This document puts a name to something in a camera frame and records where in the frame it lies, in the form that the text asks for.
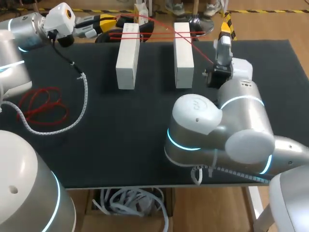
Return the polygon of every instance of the shoe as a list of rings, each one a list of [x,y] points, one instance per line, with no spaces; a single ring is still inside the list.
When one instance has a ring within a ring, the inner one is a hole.
[[[165,1],[165,8],[172,12],[175,15],[183,15],[184,14],[184,6],[183,3],[172,3],[171,0]]]
[[[207,4],[204,15],[206,17],[212,17],[221,9],[221,1],[217,0],[215,5]]]

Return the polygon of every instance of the white block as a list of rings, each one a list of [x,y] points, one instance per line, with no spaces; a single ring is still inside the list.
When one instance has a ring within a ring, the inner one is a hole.
[[[124,24],[123,33],[138,33],[139,31],[139,25],[137,23]],[[139,37],[139,34],[122,34],[122,38],[136,39],[123,39],[120,42],[118,59],[116,63],[119,89],[134,89],[140,51]]]
[[[175,61],[175,82],[176,88],[191,88],[194,74],[194,62],[192,54],[189,23],[174,23],[176,32],[188,32],[179,34],[175,33],[174,39],[174,61]]]

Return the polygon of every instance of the white cable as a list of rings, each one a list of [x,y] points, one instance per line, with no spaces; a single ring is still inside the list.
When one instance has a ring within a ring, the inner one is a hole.
[[[36,134],[36,135],[54,135],[54,134],[60,134],[60,133],[63,133],[65,131],[68,131],[70,129],[72,129],[73,127],[75,127],[83,118],[85,112],[86,112],[86,108],[87,108],[87,103],[88,103],[88,82],[87,82],[87,77],[84,73],[81,74],[81,77],[79,77],[78,79],[83,79],[84,81],[84,105],[83,105],[83,108],[82,108],[82,111],[81,111],[81,114],[79,115],[79,117],[77,118],[77,120],[71,124],[70,126],[66,127],[66,128],[63,128],[61,130],[57,130],[57,131],[53,131],[53,132],[38,132],[38,131],[35,131],[33,130],[29,124],[27,123],[27,120],[23,114],[23,112],[18,108],[17,105],[15,105],[14,103],[10,102],[10,101],[3,101],[2,104],[6,104],[6,105],[9,105],[11,107],[13,107],[17,113],[19,114],[23,124],[25,125],[26,129],[33,133],[33,134]]]
[[[167,232],[169,228],[169,218],[168,218],[166,208],[164,206],[164,195],[161,189],[159,188],[155,188],[155,189],[157,189],[160,192],[162,199],[159,199],[154,194],[144,191],[140,188],[122,188],[118,190],[115,194],[111,196],[109,200],[112,211],[108,211],[105,207],[105,203],[108,201],[111,189],[107,189],[106,194],[105,194],[104,189],[101,190],[101,194],[100,194],[101,205],[99,205],[94,199],[92,200],[92,202],[99,210],[101,210],[103,213],[107,215],[136,215],[136,216],[143,217],[146,215],[148,209],[146,209],[145,212],[139,212],[137,210],[130,208],[130,206],[136,205],[141,199],[147,197],[159,203],[159,207],[157,210],[162,208],[164,222],[165,222],[163,232]]]
[[[198,180],[195,177],[196,170],[198,170]],[[191,179],[193,180],[193,182],[196,185],[200,185],[202,183],[202,180],[203,180],[203,169],[201,169],[201,168],[196,169],[195,167],[192,168],[192,170],[191,170]]]
[[[191,170],[191,179],[193,180],[193,182],[196,185],[200,185],[202,180],[200,179],[201,176],[199,174],[199,180],[197,181],[197,179],[195,177],[195,172],[197,170],[199,170],[199,172],[200,172],[201,169],[209,169],[209,168],[211,168],[211,167],[208,166],[208,165],[199,165],[199,166],[196,166],[196,167],[192,168],[192,170]],[[257,176],[253,176],[253,175],[248,175],[248,174],[236,172],[236,171],[233,171],[233,170],[230,170],[230,169],[225,169],[225,168],[221,168],[221,167],[214,167],[214,169],[216,169],[218,171],[230,173],[230,174],[233,174],[233,175],[236,175],[236,176],[240,176],[240,177],[243,177],[243,178],[246,178],[246,179],[249,179],[249,180],[253,180],[253,181],[257,181],[257,182],[261,182],[261,183],[266,183],[266,184],[270,183],[269,180],[266,180],[266,179],[263,179],[263,178],[260,178],[260,177],[257,177]]]
[[[213,172],[213,169],[217,165],[217,160],[218,160],[218,149],[215,149],[211,168],[208,169],[208,177],[209,178],[212,178],[212,172]]]

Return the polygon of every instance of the red string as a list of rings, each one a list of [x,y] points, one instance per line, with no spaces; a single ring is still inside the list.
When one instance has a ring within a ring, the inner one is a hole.
[[[178,34],[180,37],[183,38],[183,36],[182,36],[179,32],[176,32],[176,31],[174,30],[173,27],[170,27],[169,25],[166,25],[165,23],[162,23],[162,22],[160,22],[160,21],[158,21],[158,20],[156,20],[156,19],[154,19],[154,18],[150,18],[150,17],[144,16],[144,15],[140,15],[140,14],[122,14],[122,15],[133,16],[133,17],[134,17],[134,16],[139,16],[139,17],[142,17],[142,18],[148,18],[148,20],[154,21],[155,23],[160,24],[161,26],[163,26],[163,27],[169,29],[170,31],[172,31],[172,32],[174,32],[174,33],[176,33],[176,34]],[[210,60],[198,47],[196,47],[196,46],[195,46],[191,41],[189,41],[188,39],[186,39],[186,38],[184,38],[184,39],[187,40],[188,43],[191,44],[191,46],[192,46],[197,52],[199,52],[206,60],[208,60],[211,64],[213,64],[213,62],[212,62],[212,61],[211,61],[211,60]]]
[[[194,34],[205,33],[204,31],[195,31]],[[109,35],[122,35],[122,34],[142,34],[142,35],[172,35],[172,32],[110,32]]]
[[[189,36],[189,37],[182,37],[182,38],[198,38],[197,36]],[[140,40],[142,38],[119,38],[119,37],[110,37],[110,39],[112,40],[132,40],[132,39],[135,39],[135,40]],[[179,37],[150,37],[150,38],[147,38],[147,40],[168,40],[168,39],[179,39]]]
[[[58,93],[59,97],[58,97],[56,102],[51,102],[50,91],[54,91],[54,92]],[[45,103],[43,103],[38,108],[32,109],[34,101],[42,93],[47,94],[47,100],[45,101]],[[33,124],[37,124],[37,125],[41,125],[41,126],[55,126],[55,125],[61,124],[62,122],[64,122],[67,119],[68,114],[69,114],[69,110],[64,104],[61,103],[61,92],[60,92],[59,88],[57,88],[57,87],[47,87],[47,88],[31,90],[31,91],[27,92],[22,97],[22,99],[20,100],[20,102],[18,104],[18,107],[21,108],[22,105],[24,104],[25,100],[28,97],[30,97],[31,95],[32,95],[32,97],[30,98],[28,109],[25,112],[23,112],[28,123],[33,123]],[[32,119],[37,114],[42,113],[42,112],[51,111],[55,107],[60,107],[60,108],[63,108],[65,110],[65,115],[60,120],[55,121],[55,122],[40,122],[40,121]]]

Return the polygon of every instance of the yellow and black stripe tape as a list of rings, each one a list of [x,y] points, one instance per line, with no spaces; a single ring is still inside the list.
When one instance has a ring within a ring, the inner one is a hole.
[[[50,11],[52,8],[39,8],[39,11]],[[19,11],[33,11],[33,9],[17,8]],[[119,13],[133,13],[134,10],[84,10],[84,9],[72,9],[74,12],[85,12],[85,13],[107,13],[107,14],[119,14]],[[155,11],[157,14],[168,15],[172,14],[169,11]],[[230,10],[230,13],[309,13],[309,10]]]
[[[238,10],[230,13],[309,13],[309,10]]]
[[[226,12],[225,13],[224,21],[227,23],[228,27],[230,28],[231,39],[232,40],[237,40],[236,33],[235,33],[234,27],[232,25],[231,13],[230,12]]]

